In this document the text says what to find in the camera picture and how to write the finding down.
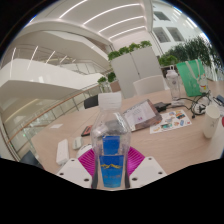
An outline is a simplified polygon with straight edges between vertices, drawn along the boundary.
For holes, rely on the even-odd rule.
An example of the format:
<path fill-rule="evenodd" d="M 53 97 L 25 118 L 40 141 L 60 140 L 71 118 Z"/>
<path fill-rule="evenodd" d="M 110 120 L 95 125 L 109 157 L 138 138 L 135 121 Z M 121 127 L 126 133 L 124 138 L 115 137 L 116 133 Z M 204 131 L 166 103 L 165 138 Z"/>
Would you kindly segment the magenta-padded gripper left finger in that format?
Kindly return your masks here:
<path fill-rule="evenodd" d="M 71 158 L 56 173 L 57 176 L 84 188 L 97 188 L 94 151 L 89 149 L 78 158 Z"/>

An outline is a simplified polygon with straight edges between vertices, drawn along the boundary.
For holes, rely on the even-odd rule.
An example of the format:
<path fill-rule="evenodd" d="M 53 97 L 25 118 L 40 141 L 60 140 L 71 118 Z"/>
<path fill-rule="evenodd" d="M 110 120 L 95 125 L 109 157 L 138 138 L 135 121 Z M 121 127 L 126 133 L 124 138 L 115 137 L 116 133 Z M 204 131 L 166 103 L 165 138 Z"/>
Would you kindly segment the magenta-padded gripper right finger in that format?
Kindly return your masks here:
<path fill-rule="evenodd" d="M 125 186 L 140 188 L 166 176 L 166 172 L 154 157 L 145 157 L 137 149 L 128 151 Z"/>

